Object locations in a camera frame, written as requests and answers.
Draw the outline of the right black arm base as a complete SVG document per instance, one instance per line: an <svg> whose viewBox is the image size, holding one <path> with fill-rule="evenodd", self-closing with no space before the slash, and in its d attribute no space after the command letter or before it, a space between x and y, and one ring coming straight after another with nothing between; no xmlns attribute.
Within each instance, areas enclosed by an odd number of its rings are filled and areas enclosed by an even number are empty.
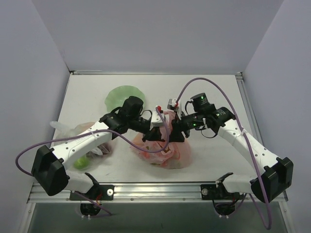
<svg viewBox="0 0 311 233"><path fill-rule="evenodd" d="M214 210L218 214L219 218L228 219L231 215L237 211L243 204L246 194L239 192L229 193L223 181L225 178L232 176L233 173L229 172L213 183L206 183L200 185L201 199L211 200Z"/></svg>

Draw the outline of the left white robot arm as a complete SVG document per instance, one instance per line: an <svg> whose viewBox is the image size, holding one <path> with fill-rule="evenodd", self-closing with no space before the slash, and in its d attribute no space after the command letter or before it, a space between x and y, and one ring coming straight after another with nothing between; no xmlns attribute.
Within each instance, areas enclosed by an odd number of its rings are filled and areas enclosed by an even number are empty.
<svg viewBox="0 0 311 233"><path fill-rule="evenodd" d="M48 196L54 196L63 190L81 193L92 200L101 192L98 181L89 173L72 172L69 169L74 162L92 149L108 143L116 137L133 130L161 140L159 128L168 129L164 112L160 106L152 111L150 119L141 116L143 101L135 96L127 98L123 106L105 114L83 133L60 139L60 144L48 148L43 143L36 152L31 174L39 182Z"/></svg>

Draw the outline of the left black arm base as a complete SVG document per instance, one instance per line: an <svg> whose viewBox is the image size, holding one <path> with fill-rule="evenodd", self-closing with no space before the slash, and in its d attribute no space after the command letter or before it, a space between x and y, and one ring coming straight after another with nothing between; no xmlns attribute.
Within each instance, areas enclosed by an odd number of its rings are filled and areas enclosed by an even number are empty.
<svg viewBox="0 0 311 233"><path fill-rule="evenodd" d="M114 188L112 184L101 185L89 173L85 175L92 181L92 187L83 193L81 191L71 191L69 200L80 201L79 213L88 219L96 217L112 216L113 214L103 207L103 200L113 200Z"/></svg>

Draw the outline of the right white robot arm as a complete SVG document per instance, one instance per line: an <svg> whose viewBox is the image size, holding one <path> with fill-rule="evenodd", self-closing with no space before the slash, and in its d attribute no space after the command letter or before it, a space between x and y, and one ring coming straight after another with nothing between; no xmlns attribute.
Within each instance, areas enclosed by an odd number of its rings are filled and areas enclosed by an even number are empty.
<svg viewBox="0 0 311 233"><path fill-rule="evenodd" d="M237 175L229 172L216 181L215 192L226 199L232 193L253 194L262 202L271 202L292 184L293 162L280 158L265 148L243 127L237 117L227 108L217 109L208 102L205 93L190 99L194 113L184 114L181 104L169 99L167 108L176 112L172 121L172 142L182 142L190 131L211 129L217 136L231 144L254 167L256 176Z"/></svg>

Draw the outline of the pink plastic bag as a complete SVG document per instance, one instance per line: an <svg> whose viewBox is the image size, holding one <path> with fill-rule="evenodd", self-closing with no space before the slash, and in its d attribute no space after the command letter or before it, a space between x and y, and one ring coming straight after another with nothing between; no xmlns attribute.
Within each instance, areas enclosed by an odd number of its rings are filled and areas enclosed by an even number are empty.
<svg viewBox="0 0 311 233"><path fill-rule="evenodd" d="M161 152L154 153L155 150L162 149L165 141L142 141L143 134L138 133L132 143L146 152L131 147L131 150L143 161L153 166L165 169L180 169L191 164L191 148L187 140L184 142L170 142Z"/></svg>

